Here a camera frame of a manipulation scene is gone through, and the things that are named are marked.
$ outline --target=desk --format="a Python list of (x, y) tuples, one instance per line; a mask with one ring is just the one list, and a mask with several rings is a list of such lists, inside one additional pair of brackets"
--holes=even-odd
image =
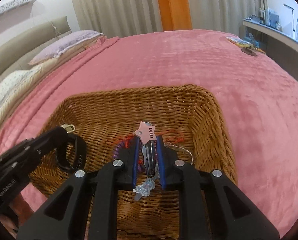
[(244, 19), (243, 25), (268, 36), (267, 56), (298, 81), (298, 41), (269, 26)]

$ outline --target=purple pillowcase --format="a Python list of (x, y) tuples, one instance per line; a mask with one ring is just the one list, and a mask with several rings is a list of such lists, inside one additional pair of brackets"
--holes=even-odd
[(28, 64), (35, 65), (43, 61), (46, 61), (50, 58), (59, 58), (61, 54), (63, 54), (73, 46), (78, 45), (79, 43), (87, 40), (93, 41), (93, 39), (102, 35), (103, 33), (89, 30), (70, 33), (69, 35), (59, 39), (58, 41), (52, 43), (51, 45), (43, 49)]

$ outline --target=gold buckle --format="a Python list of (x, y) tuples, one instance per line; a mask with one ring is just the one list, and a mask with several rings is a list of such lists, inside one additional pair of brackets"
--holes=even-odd
[(65, 128), (67, 133), (72, 133), (76, 130), (76, 127), (73, 124), (62, 124), (60, 125), (62, 128)]

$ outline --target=white curtain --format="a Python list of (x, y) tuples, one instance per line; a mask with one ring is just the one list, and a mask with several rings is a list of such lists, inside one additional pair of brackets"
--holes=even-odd
[(259, 16), (267, 0), (189, 0), (193, 29), (217, 30), (244, 35), (243, 18)]
[(108, 37), (162, 31), (158, 0), (73, 0), (81, 30)]

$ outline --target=wall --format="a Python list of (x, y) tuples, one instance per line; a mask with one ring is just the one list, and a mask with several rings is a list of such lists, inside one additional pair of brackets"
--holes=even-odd
[(285, 7), (283, 4), (291, 6), (294, 11), (294, 28), (297, 25), (298, 4), (295, 0), (267, 0), (268, 7), (275, 10), (279, 14), (282, 31), (287, 35), (292, 36), (292, 10)]
[[(0, 5), (11, 0), (1, 0)], [(20, 33), (49, 20), (67, 16), (71, 30), (80, 30), (72, 0), (36, 0), (0, 16), (0, 46)]]

